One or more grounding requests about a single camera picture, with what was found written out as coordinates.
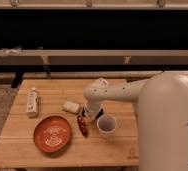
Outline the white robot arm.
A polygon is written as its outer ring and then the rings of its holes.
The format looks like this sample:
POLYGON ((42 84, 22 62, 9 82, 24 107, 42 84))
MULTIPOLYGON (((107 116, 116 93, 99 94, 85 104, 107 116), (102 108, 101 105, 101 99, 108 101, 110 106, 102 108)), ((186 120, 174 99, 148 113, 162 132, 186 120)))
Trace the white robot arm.
POLYGON ((91 117, 106 100, 136 105, 139 171, 188 171, 188 74, 161 73, 116 85, 99 78, 83 95, 91 117))

